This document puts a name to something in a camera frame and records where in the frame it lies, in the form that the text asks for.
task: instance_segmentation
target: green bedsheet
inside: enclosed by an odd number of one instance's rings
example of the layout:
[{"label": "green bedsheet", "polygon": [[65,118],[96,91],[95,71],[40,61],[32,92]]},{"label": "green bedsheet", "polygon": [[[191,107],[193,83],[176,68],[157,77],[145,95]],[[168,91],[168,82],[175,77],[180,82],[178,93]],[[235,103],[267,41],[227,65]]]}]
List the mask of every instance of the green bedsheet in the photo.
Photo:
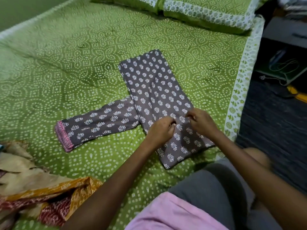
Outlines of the green bedsheet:
[{"label": "green bedsheet", "polygon": [[[74,0],[4,37],[0,34],[0,140],[29,141],[38,165],[70,178],[106,181],[145,135],[140,126],[98,138],[65,153],[56,121],[128,95],[120,61],[160,49],[195,107],[207,110],[234,139],[240,124],[264,20],[250,37],[191,27],[129,8]],[[113,229],[128,222],[158,194],[214,161],[218,150],[165,170],[153,155],[126,196]],[[15,229],[41,229],[20,219]]]}]

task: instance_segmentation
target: hand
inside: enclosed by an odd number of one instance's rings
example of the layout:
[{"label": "hand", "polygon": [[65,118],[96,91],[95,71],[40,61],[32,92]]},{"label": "hand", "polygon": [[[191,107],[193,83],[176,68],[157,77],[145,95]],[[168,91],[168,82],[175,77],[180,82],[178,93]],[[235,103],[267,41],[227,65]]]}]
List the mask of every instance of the hand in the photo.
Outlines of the hand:
[{"label": "hand", "polygon": [[220,132],[211,116],[204,110],[193,108],[187,112],[186,117],[190,119],[194,130],[211,141]]},{"label": "hand", "polygon": [[175,120],[170,117],[161,118],[149,128],[146,138],[143,142],[149,144],[154,150],[158,149],[164,143],[169,141],[175,131]]}]

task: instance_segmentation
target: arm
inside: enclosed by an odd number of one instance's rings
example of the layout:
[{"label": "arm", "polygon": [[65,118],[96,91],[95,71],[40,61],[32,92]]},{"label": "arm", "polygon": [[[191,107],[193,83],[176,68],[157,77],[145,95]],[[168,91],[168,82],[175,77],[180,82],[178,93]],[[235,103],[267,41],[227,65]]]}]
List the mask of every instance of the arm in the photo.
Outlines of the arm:
[{"label": "arm", "polygon": [[157,120],[137,150],[74,212],[62,230],[107,229],[148,158],[173,136],[173,121],[171,117]]},{"label": "arm", "polygon": [[286,229],[307,228],[307,198],[237,147],[200,109],[187,113],[192,127],[225,154],[272,216]]}]

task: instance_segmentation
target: forearm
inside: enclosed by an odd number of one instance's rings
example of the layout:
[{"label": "forearm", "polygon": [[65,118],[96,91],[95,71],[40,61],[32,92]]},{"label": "forearm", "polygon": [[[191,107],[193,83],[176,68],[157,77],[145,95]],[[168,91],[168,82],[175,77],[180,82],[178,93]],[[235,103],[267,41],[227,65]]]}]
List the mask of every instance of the forearm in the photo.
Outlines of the forearm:
[{"label": "forearm", "polygon": [[216,134],[213,142],[284,230],[306,229],[307,198],[303,194],[263,167],[222,132]]},{"label": "forearm", "polygon": [[150,143],[143,141],[125,163],[75,211],[62,230],[108,228],[129,188],[154,150]]}]

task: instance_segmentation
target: wall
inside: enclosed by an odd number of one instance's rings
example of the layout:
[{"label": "wall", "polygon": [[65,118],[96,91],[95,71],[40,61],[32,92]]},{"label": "wall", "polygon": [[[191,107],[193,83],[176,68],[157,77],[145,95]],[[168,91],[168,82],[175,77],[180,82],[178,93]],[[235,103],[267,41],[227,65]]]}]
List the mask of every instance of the wall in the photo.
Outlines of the wall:
[{"label": "wall", "polygon": [[0,31],[39,15],[67,0],[0,0]]}]

